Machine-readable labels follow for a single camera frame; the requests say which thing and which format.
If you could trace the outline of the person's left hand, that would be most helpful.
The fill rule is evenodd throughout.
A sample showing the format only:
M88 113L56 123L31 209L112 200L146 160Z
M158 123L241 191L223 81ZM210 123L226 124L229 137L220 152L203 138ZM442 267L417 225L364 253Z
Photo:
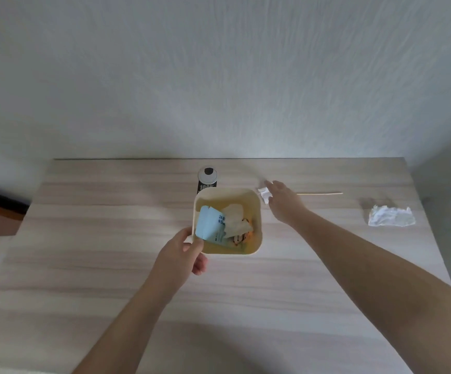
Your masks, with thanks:
M186 227L177 232L161 249L143 285L146 299L167 304L191 274L200 276L206 271L208 259L204 254L200 261L186 260L184 243L191 234L192 228Z

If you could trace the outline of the person's right hand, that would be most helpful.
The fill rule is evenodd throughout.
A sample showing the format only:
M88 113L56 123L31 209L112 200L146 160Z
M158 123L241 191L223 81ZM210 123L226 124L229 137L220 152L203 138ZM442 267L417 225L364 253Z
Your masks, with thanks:
M291 189L290 196L284 199L270 199L269 208L277 220L290 227L304 220L309 213L300 196Z

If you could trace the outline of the cream square plastic bin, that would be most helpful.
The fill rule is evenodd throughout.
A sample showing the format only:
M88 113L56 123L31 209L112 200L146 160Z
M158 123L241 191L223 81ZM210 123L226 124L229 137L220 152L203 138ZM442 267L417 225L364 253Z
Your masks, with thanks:
M203 252L216 255L252 255L262 244L261 201L256 192L247 188L206 188L199 192L194 202L192 237L196 239L195 226L200 208L211 206L221 211L230 204L238 203L243 206L244 217L252 222L254 231L244 243L235 246L232 238L228 238L228 245L221 246L204 241Z

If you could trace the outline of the person's right forearm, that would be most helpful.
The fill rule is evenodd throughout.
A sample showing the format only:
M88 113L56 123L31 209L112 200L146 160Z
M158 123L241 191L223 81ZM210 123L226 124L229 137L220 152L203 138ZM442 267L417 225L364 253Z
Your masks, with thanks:
M451 286L302 208L294 228L414 374L451 374Z

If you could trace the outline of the person's left forearm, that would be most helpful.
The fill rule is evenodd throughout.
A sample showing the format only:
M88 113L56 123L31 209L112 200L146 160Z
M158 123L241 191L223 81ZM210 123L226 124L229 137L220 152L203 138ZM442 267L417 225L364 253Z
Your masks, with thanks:
M72 374L135 374L152 331L177 289L147 279Z

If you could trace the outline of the light blue paper packet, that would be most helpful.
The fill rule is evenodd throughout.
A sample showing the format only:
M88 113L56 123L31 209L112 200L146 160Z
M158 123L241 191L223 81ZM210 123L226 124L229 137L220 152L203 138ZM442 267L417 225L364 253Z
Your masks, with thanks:
M202 206L199 211L194 234L209 243L227 246L225 237L225 216L211 206Z

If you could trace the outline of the beige crumpled paper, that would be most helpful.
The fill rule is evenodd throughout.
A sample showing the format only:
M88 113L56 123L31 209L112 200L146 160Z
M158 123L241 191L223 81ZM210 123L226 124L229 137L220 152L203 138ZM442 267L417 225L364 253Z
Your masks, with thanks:
M221 210L224 222L224 238L238 237L253 232L253 226L244 217L243 206L233 203Z

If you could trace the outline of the orange printed wrapper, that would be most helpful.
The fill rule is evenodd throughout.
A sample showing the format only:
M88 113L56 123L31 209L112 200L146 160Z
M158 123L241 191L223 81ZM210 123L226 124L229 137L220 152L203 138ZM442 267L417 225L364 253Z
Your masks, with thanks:
M236 232L242 232L241 234L237 234L232 237L233 243L235 246L238 246L245 241L247 241L252 233L254 231L252 222L250 222L247 218L243 218L241 220L241 223L237 225L237 231Z

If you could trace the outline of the black and white can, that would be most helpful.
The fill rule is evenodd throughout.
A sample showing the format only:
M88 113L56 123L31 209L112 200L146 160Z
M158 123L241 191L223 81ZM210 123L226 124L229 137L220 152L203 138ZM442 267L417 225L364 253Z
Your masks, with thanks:
M206 188L214 188L217 186L218 173L215 168L205 166L201 168L197 174L197 194Z

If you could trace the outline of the large crumpled white tissue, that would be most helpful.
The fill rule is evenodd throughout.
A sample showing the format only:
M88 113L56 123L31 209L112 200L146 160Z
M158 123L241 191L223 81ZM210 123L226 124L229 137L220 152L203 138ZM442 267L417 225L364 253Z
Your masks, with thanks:
M368 215L367 224L372 227L408 227L415 225L416 219L410 207L399 208L374 205Z

